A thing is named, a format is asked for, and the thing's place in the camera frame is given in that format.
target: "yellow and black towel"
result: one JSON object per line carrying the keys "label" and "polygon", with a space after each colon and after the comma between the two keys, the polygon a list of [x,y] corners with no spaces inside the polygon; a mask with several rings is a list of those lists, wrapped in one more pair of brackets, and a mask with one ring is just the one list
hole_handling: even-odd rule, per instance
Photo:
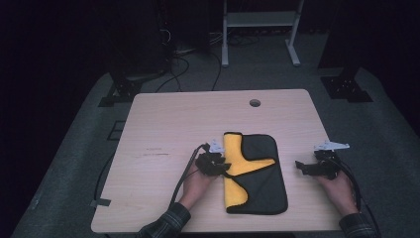
{"label": "yellow and black towel", "polygon": [[287,209],[277,144],[269,135],[224,135],[228,213],[274,215]]}

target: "gray carpet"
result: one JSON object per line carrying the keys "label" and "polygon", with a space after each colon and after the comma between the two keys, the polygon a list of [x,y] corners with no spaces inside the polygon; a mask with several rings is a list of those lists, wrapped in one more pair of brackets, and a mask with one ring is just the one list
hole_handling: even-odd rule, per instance
{"label": "gray carpet", "polygon": [[[362,69],[356,80],[373,102],[332,100],[320,76],[336,70],[318,70],[327,35],[299,35],[296,50],[302,66],[294,67],[284,46],[285,36],[261,37],[254,45],[230,48],[230,66],[222,68],[215,90],[304,88],[309,91],[331,141],[349,143],[340,152],[359,181],[375,214],[383,237],[417,237],[420,223],[420,141],[387,97],[373,75]],[[213,52],[220,57],[220,46]],[[192,54],[189,70],[179,77],[182,91],[208,91],[219,65],[212,55]],[[186,63],[173,62],[180,73]],[[167,79],[144,84],[142,92],[155,92]],[[90,229],[94,209],[89,206],[97,178],[118,146],[107,140],[115,121],[125,120],[130,103],[98,107],[111,87],[108,74],[98,79],[63,140],[32,204],[13,237],[104,237]],[[161,92],[177,91],[171,81]],[[341,232],[296,233],[296,237],[344,237]],[[133,237],[112,234],[111,237]]]}

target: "wooden tabletop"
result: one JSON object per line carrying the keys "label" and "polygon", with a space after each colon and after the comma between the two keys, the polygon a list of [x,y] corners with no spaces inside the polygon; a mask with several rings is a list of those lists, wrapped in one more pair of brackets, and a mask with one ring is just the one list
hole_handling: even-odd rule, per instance
{"label": "wooden tabletop", "polygon": [[[253,99],[261,105],[251,106]],[[183,232],[340,229],[340,215],[322,187],[294,163],[315,163],[314,146],[328,136],[309,93],[281,89],[137,95],[101,194],[111,203],[97,207],[92,230],[138,232],[157,220],[193,151],[212,140],[223,144],[225,132],[275,139],[288,209],[278,215],[228,214],[223,180],[217,178],[193,207]]]}

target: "hand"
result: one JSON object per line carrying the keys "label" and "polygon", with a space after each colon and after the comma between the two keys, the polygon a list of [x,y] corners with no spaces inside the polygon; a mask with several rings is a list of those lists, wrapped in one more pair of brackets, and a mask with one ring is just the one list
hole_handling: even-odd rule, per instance
{"label": "hand", "polygon": [[353,198],[352,183],[346,174],[339,171],[333,180],[324,177],[314,177],[327,192],[330,201],[336,206],[342,216],[359,213]]}
{"label": "hand", "polygon": [[214,179],[216,179],[216,177],[208,177],[202,174],[195,166],[194,161],[188,171],[185,181],[183,182],[183,195],[179,200],[179,203],[190,210],[195,202],[204,195]]}

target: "table hole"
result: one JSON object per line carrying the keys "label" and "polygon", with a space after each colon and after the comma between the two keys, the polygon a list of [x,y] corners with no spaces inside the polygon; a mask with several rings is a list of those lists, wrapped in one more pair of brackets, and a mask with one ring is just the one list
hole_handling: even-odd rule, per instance
{"label": "table hole", "polygon": [[252,99],[250,105],[253,107],[259,107],[262,103],[258,99]]}

